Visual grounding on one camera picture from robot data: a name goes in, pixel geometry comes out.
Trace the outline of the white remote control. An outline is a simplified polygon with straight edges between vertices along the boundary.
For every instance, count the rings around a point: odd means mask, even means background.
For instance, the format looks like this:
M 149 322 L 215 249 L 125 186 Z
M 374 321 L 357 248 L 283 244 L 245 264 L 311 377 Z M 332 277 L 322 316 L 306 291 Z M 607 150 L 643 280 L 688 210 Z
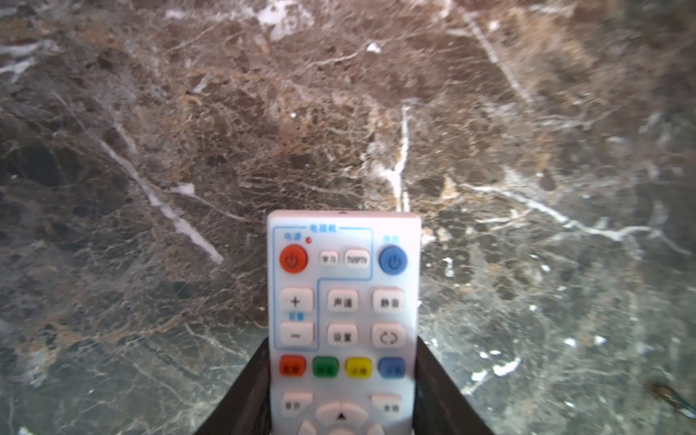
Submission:
M 271 431 L 411 433 L 421 218 L 277 210 L 266 236 Z

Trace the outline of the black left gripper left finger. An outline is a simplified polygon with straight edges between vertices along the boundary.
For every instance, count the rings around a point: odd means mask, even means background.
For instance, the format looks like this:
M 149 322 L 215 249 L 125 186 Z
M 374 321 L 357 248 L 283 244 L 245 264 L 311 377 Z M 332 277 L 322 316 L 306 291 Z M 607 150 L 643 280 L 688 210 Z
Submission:
M 212 414 L 195 435 L 271 433 L 268 339 L 262 341 Z

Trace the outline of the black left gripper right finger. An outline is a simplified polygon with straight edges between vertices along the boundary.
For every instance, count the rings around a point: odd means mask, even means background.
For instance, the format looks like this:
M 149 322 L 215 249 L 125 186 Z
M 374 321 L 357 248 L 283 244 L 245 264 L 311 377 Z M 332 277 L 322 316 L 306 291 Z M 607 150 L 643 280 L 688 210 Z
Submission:
M 493 435 L 424 340 L 417 338 L 415 435 Z

